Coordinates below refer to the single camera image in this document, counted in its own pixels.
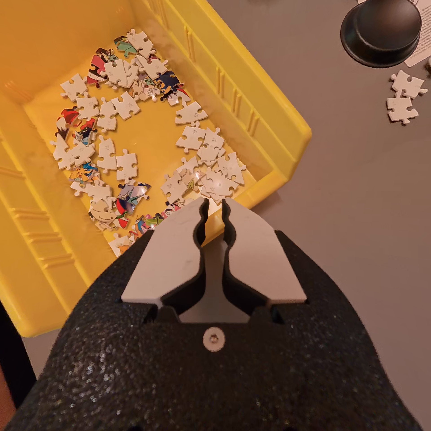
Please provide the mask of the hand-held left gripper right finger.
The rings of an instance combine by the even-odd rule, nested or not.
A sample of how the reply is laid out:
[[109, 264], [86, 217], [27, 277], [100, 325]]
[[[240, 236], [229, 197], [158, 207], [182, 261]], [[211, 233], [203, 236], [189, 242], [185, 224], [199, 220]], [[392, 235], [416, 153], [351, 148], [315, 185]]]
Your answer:
[[222, 200], [225, 251], [222, 288], [247, 315], [259, 307], [303, 304], [307, 296], [275, 230], [232, 198]]

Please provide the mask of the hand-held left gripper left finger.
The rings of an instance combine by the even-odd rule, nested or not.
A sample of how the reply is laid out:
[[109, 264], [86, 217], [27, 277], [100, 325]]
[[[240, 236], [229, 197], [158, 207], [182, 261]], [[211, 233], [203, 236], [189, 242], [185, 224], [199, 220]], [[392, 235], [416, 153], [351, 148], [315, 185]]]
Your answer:
[[172, 213], [151, 232], [122, 295], [124, 303], [172, 307], [180, 315], [203, 297], [206, 288], [202, 244], [208, 199], [200, 197]]

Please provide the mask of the pile of colourful puzzle pieces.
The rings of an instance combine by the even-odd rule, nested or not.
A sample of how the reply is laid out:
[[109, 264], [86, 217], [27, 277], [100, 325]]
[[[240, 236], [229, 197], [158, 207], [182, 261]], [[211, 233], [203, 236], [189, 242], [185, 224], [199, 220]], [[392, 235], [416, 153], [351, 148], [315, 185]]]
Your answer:
[[[109, 242], [116, 257], [122, 255], [145, 233], [153, 230], [170, 214], [205, 197], [213, 208], [245, 186], [246, 166], [235, 152], [225, 153], [220, 129], [202, 128], [208, 115], [184, 90], [168, 62], [156, 55], [145, 32], [131, 29], [114, 41], [113, 49], [99, 48], [86, 78], [79, 73], [60, 86], [61, 97], [72, 102], [56, 121], [53, 158], [60, 170], [67, 170], [70, 188], [76, 197], [89, 198], [89, 218], [101, 231], [114, 231]], [[184, 125], [175, 143], [189, 158], [182, 157], [172, 174], [161, 177], [166, 199], [163, 211], [145, 214], [137, 207], [148, 200], [151, 185], [138, 181], [138, 157], [128, 149], [116, 149], [109, 132], [115, 132], [118, 119], [137, 115], [140, 102], [167, 101], [182, 106], [175, 124]]]

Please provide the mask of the yellow plastic bin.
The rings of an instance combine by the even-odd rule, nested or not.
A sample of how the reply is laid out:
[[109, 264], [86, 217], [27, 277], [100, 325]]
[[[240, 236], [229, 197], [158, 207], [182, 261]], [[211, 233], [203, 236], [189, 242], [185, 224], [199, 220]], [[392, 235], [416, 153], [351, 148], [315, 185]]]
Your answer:
[[220, 129], [224, 148], [246, 165], [245, 186], [234, 197], [251, 208], [291, 179], [311, 129], [208, 1], [1, 1], [1, 303], [19, 334], [35, 337], [61, 328], [86, 289], [115, 259], [115, 233], [90, 219], [91, 196], [75, 195], [59, 169], [54, 143], [74, 148], [75, 130], [93, 125], [111, 139], [116, 154], [136, 154], [136, 185], [151, 186], [128, 214], [120, 238], [146, 217], [164, 215], [160, 187], [195, 152], [175, 145], [186, 124], [175, 123], [183, 100], [137, 101], [140, 111], [116, 129], [78, 118], [75, 102], [61, 94], [64, 81], [87, 76], [97, 49], [124, 59], [119, 36], [144, 31], [161, 62], [208, 117], [203, 130]]

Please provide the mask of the white curved puzzle piece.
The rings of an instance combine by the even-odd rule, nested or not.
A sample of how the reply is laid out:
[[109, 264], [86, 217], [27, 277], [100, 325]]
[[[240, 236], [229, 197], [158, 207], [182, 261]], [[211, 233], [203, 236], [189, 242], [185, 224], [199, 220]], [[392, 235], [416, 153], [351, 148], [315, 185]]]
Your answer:
[[409, 97], [388, 98], [386, 100], [387, 114], [391, 122], [401, 122], [403, 125], [410, 123], [410, 120], [416, 118], [419, 113], [412, 108], [412, 99]]
[[422, 88], [424, 80], [417, 77], [411, 77], [403, 70], [400, 70], [396, 74], [392, 74], [390, 81], [392, 81], [391, 89], [396, 93], [401, 93], [404, 97], [415, 99], [417, 96], [428, 92], [428, 89]]

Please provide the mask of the black round puzzle stand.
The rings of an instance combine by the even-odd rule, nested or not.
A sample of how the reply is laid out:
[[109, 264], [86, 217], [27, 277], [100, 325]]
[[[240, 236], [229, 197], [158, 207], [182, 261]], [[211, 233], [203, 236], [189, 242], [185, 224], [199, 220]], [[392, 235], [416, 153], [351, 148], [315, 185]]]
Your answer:
[[408, 0], [368, 0], [344, 17], [340, 37], [346, 53], [370, 68], [401, 64], [418, 46], [422, 18]]

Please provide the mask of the white instruction leaflet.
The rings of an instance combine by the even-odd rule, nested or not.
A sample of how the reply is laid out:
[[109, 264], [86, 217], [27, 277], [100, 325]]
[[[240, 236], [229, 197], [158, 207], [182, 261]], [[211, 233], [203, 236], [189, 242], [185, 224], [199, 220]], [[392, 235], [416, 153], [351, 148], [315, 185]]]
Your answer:
[[407, 67], [412, 67], [431, 56], [431, 1], [418, 0], [412, 2], [419, 10], [422, 28], [415, 51], [404, 62]]

